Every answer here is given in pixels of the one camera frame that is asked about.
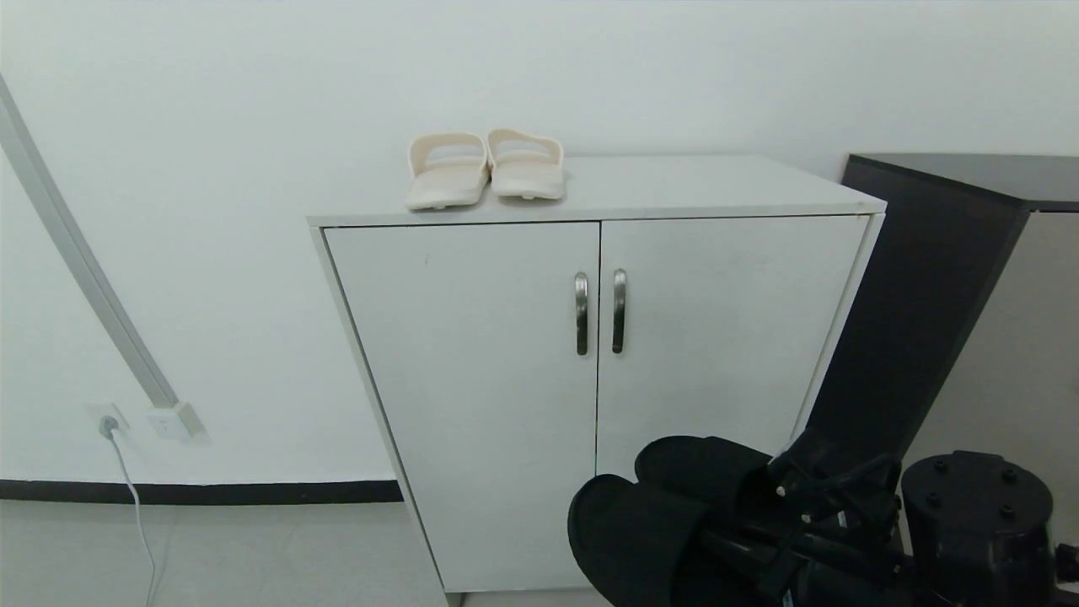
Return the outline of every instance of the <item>black baseboard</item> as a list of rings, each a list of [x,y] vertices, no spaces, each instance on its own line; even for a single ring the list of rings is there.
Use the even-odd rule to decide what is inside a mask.
[[[302,503],[385,503],[404,501],[397,481],[269,483],[258,485],[136,484],[139,500],[159,506],[275,506]],[[121,483],[3,481],[0,499],[72,503],[132,503]]]

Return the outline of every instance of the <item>gray floor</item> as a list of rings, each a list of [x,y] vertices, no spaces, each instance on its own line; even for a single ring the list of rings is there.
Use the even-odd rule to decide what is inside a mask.
[[[402,505],[147,507],[155,607],[445,607]],[[4,607],[142,605],[131,506],[0,502]],[[469,595],[467,607],[598,607],[595,592]]]

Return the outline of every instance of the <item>white cable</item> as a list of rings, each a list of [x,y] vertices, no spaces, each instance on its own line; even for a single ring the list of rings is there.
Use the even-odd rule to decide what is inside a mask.
[[[142,538],[142,548],[146,549],[146,557],[150,560],[150,588],[146,590],[146,607],[151,607],[150,603],[153,601],[153,580],[158,577],[158,564],[153,562],[153,554],[150,552],[150,543],[146,541],[146,530],[142,529],[142,514],[139,512],[141,502],[139,502],[138,492],[135,491],[135,485],[132,484],[132,478],[127,475],[127,467],[124,466],[124,456],[120,453],[120,446],[117,445],[115,439],[112,438],[111,429],[105,438],[109,440],[109,443],[112,444],[112,450],[117,452],[117,461],[120,463],[120,471],[124,473],[124,483],[127,484],[127,491],[129,491],[132,493],[132,497],[135,498],[135,523],[138,524],[138,535]]]

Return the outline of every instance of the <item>cabinet handle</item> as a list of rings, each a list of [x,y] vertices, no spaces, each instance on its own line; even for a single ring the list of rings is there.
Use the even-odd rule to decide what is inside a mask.
[[[611,351],[622,354],[623,336],[626,333],[626,270],[614,271],[614,335],[611,337]]]
[[[577,354],[588,355],[588,276],[577,272],[573,278],[573,294],[577,309]]]

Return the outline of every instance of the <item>cabinet top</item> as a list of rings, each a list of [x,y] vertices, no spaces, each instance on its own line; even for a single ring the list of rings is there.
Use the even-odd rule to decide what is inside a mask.
[[[686,219],[883,212],[869,194],[755,155],[568,157],[565,197],[500,198],[490,191],[473,206],[410,212],[407,173],[388,187],[370,183],[356,212],[312,215],[313,226],[424,225],[604,219]]]

